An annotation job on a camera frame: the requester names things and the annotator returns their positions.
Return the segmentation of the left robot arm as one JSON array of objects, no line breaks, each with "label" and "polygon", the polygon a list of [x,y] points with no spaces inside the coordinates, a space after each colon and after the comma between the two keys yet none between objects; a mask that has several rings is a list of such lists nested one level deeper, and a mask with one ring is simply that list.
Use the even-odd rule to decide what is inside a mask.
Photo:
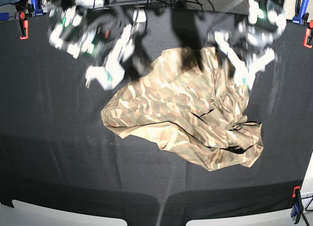
[{"label": "left robot arm", "polygon": [[256,73],[275,60],[270,45],[287,26],[284,0],[248,0],[248,15],[233,31],[215,31],[214,41],[235,67],[236,85],[252,89]]}]

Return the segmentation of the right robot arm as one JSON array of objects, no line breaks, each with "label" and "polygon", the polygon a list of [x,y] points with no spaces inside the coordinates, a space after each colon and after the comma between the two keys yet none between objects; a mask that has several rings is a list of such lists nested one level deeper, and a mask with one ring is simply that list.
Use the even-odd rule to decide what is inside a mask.
[{"label": "right robot arm", "polygon": [[48,40],[54,48],[74,59],[86,56],[95,61],[95,65],[86,69],[86,88],[96,80],[103,90],[112,90],[129,68],[137,76],[145,76],[152,69],[141,46],[147,16],[139,7],[129,15],[120,5],[103,1],[100,10],[76,4],[64,10],[53,5],[49,10]]}]

